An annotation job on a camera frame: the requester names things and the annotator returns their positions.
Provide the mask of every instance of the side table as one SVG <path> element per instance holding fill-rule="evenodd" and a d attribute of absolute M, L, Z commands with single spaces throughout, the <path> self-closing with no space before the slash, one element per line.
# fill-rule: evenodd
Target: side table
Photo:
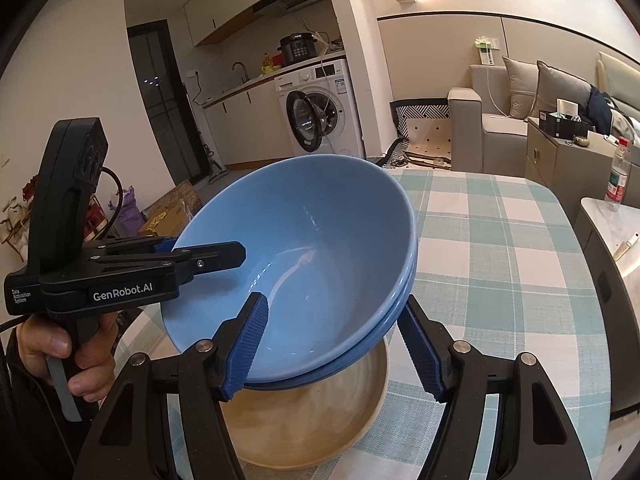
<path fill-rule="evenodd" d="M 640 230 L 640 210 L 583 198 L 574 231 L 596 287 L 609 346 L 611 412 L 640 403 L 640 244 L 613 254 Z"/>
<path fill-rule="evenodd" d="M 607 190 L 616 147 L 600 134 L 589 132 L 588 148 L 555 139 L 527 119 L 525 178 L 548 187 L 558 199 L 569 222 L 575 224 L 584 197 L 601 199 Z M 640 207 L 640 167 L 632 164 L 623 204 Z"/>

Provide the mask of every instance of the sofa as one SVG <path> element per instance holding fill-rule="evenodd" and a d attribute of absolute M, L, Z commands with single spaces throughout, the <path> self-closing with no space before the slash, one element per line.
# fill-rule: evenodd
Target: sofa
<path fill-rule="evenodd" d="M 503 66 L 471 65 L 471 88 L 449 91 L 451 169 L 524 176 L 527 123 L 512 119 Z"/>

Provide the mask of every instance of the screw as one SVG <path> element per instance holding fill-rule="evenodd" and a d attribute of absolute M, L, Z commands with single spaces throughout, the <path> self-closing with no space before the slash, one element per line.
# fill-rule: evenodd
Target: screw
<path fill-rule="evenodd" d="M 137 354 L 133 354 L 131 356 L 131 358 L 129 359 L 129 362 L 131 362 L 131 364 L 134 366 L 140 366 L 143 362 L 145 362 L 145 359 L 146 359 L 146 355 L 143 354 L 142 352 L 138 352 Z"/>
<path fill-rule="evenodd" d="M 528 352 L 524 352 L 524 354 L 520 356 L 520 359 L 524 364 L 528 366 L 533 366 L 537 362 L 536 356 Z"/>
<path fill-rule="evenodd" d="M 453 349 L 461 354 L 467 354 L 471 351 L 471 345 L 466 341 L 460 340 L 453 343 Z"/>
<path fill-rule="evenodd" d="M 213 348 L 213 341 L 211 339 L 201 339 L 196 343 L 196 350 L 204 354 Z"/>

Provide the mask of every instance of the blue bowl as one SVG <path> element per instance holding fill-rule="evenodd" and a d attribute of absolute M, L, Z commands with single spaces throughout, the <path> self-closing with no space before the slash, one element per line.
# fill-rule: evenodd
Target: blue bowl
<path fill-rule="evenodd" d="M 162 304 L 162 320 L 182 352 L 261 292 L 269 322 L 247 382 L 300 376 L 351 349 L 395 305 L 416 239 L 410 202 L 381 168 L 341 155 L 271 164 L 211 200 L 175 245 L 237 240 L 244 264 L 196 276 Z"/>
<path fill-rule="evenodd" d="M 354 362 L 367 354 L 380 342 L 386 333 L 389 332 L 393 323 L 395 323 L 398 320 L 398 317 L 400 317 L 400 314 L 406 304 L 406 300 L 409 299 L 409 295 L 411 294 L 411 288 L 415 279 L 415 271 L 416 266 L 414 266 L 414 270 L 412 271 L 409 280 L 406 282 L 402 293 L 398 297 L 396 304 L 391 307 L 371 332 L 364 336 L 360 342 L 356 343 L 354 347 L 347 350 L 340 357 L 297 377 L 284 379 L 283 381 L 274 381 L 273 383 L 245 383 L 244 387 L 249 388 L 250 390 L 289 390 L 291 388 L 298 388 L 300 386 L 306 386 L 307 384 L 317 383 L 318 381 L 331 377 L 354 364 Z"/>

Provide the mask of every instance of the doorway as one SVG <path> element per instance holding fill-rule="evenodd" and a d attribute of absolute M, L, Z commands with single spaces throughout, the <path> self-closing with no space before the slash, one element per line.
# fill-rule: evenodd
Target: doorway
<path fill-rule="evenodd" d="M 166 20 L 129 27 L 127 33 L 146 114 L 174 183 L 195 184 L 220 172 L 200 140 Z"/>

